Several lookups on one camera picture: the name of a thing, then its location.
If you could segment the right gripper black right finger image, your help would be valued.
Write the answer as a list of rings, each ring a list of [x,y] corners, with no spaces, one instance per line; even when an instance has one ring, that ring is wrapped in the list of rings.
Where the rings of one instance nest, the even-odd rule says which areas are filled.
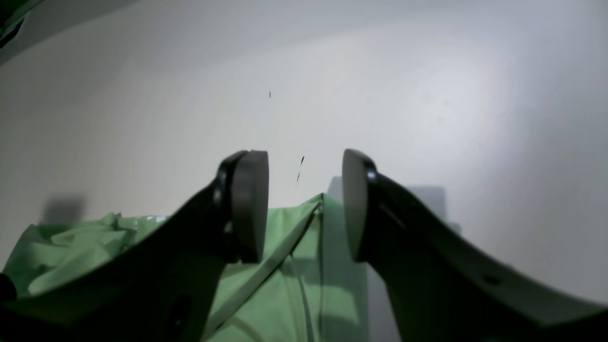
[[[348,245],[386,284],[404,342],[605,342],[608,312],[541,285],[452,231],[412,192],[344,151]]]

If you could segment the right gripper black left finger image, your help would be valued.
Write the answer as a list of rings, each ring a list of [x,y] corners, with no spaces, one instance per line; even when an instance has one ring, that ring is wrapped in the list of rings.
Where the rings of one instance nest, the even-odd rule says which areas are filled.
[[[197,342],[226,265],[263,257],[268,153],[241,150],[161,227],[46,294],[1,305],[3,342]]]

